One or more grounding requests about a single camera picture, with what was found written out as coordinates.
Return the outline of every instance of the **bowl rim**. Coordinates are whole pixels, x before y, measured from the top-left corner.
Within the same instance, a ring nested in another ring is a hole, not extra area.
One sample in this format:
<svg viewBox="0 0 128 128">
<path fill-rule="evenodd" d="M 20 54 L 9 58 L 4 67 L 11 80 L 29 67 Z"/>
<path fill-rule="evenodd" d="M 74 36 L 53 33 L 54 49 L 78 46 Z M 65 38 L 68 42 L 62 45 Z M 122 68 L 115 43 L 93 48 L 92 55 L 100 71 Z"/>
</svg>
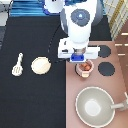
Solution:
<svg viewBox="0 0 128 128">
<path fill-rule="evenodd" d="M 100 128 L 100 127 L 105 127 L 105 126 L 109 125 L 109 124 L 112 122 L 112 120 L 114 119 L 114 117 L 115 117 L 115 109 L 113 109 L 113 113 L 112 113 L 111 119 L 110 119 L 107 123 L 105 123 L 105 124 L 103 124 L 103 125 L 99 125 L 99 126 L 97 126 L 97 125 L 91 125 L 91 124 L 87 123 L 87 122 L 81 117 L 81 115 L 80 115 L 79 112 L 78 112 L 77 102 L 78 102 L 79 96 L 80 96 L 85 90 L 89 90 L 89 89 L 98 89 L 98 90 L 100 90 L 100 91 L 103 91 L 103 92 L 106 93 L 107 96 L 110 98 L 112 104 L 114 104 L 114 101 L 113 101 L 112 97 L 111 97 L 110 94 L 109 94 L 107 91 L 105 91 L 104 89 L 102 89 L 102 88 L 100 88 L 100 87 L 94 87 L 94 86 L 86 87 L 86 88 L 84 88 L 82 91 L 80 91 L 79 94 L 78 94 L 77 97 L 76 97 L 75 108 L 76 108 L 77 115 L 78 115 L 78 117 L 79 117 L 85 124 L 87 124 L 88 126 L 91 126 L 91 127 L 99 127 L 99 128 Z"/>
</svg>

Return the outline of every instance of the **black table surface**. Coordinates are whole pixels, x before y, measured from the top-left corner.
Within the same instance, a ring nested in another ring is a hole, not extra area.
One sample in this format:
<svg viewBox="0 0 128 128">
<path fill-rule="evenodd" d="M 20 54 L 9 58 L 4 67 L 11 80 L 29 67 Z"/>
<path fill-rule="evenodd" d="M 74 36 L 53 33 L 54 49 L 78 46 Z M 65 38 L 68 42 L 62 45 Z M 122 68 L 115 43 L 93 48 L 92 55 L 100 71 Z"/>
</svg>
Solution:
<svg viewBox="0 0 128 128">
<path fill-rule="evenodd" d="M 106 20 L 104 16 L 99 25 L 92 27 L 91 41 L 111 40 Z M 66 63 L 54 63 L 58 60 L 59 40 L 67 37 L 61 27 L 48 54 L 59 24 L 58 16 L 7 20 L 0 50 L 0 128 L 66 128 Z M 20 52 L 24 55 L 23 74 L 15 77 L 11 70 Z M 32 61 L 39 56 L 48 57 L 52 63 L 45 75 L 36 75 L 31 70 Z"/>
</svg>

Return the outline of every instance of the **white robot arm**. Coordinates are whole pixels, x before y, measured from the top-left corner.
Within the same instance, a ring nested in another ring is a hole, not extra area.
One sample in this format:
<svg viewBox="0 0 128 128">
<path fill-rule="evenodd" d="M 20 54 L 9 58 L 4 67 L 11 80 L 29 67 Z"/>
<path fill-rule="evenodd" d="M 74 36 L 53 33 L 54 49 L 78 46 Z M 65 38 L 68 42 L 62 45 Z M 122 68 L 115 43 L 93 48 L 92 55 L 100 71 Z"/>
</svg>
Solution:
<svg viewBox="0 0 128 128">
<path fill-rule="evenodd" d="M 65 0 L 45 0 L 44 8 L 50 13 L 60 13 L 65 5 Z"/>
<path fill-rule="evenodd" d="M 88 47 L 91 26 L 97 25 L 103 17 L 100 0 L 64 6 L 60 13 L 61 27 L 68 38 L 60 40 L 58 58 L 70 58 L 70 62 L 85 62 L 96 59 L 99 47 Z"/>
</svg>

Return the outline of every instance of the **ceramic bowl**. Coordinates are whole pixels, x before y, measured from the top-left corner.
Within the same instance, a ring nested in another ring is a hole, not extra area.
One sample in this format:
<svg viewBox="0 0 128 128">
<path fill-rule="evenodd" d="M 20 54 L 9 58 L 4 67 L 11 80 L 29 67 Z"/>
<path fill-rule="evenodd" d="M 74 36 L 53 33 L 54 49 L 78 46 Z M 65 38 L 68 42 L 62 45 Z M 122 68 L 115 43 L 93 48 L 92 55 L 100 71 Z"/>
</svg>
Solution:
<svg viewBox="0 0 128 128">
<path fill-rule="evenodd" d="M 115 109 L 111 96 L 98 87 L 83 89 L 76 98 L 76 112 L 78 117 L 87 125 L 95 128 L 107 126 L 114 118 Z"/>
</svg>

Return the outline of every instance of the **table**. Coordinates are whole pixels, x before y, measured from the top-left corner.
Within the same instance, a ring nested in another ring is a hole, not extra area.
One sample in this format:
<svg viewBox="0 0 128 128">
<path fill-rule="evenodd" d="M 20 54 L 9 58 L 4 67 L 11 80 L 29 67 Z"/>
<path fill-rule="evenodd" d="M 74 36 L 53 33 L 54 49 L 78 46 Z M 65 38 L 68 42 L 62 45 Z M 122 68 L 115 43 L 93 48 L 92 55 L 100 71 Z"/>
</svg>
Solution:
<svg viewBox="0 0 128 128">
<path fill-rule="evenodd" d="M 43 76 L 31 70 L 36 57 L 58 60 L 59 40 L 67 37 L 61 27 L 53 38 L 50 54 L 48 46 L 59 24 L 59 16 L 8 18 L 0 50 L 0 128 L 66 127 L 66 63 L 52 64 L 49 73 Z M 107 17 L 92 28 L 90 37 L 90 40 L 104 39 L 111 40 Z M 17 78 L 11 70 L 20 52 L 24 54 L 24 70 Z"/>
<path fill-rule="evenodd" d="M 92 60 L 94 70 L 87 79 L 83 79 L 75 72 L 75 64 L 66 63 L 66 128 L 90 128 L 84 124 L 76 114 L 75 99 L 78 93 L 88 87 L 97 86 L 106 90 L 113 98 L 114 103 L 120 103 L 125 100 L 124 92 L 126 87 L 113 41 L 90 41 L 90 45 L 107 45 L 111 48 L 111 55 L 106 58 L 98 57 Z M 115 67 L 115 73 L 112 76 L 102 76 L 98 71 L 98 65 L 101 62 L 111 62 Z M 127 128 L 128 110 L 119 112 L 116 110 L 113 121 L 105 128 Z"/>
</svg>

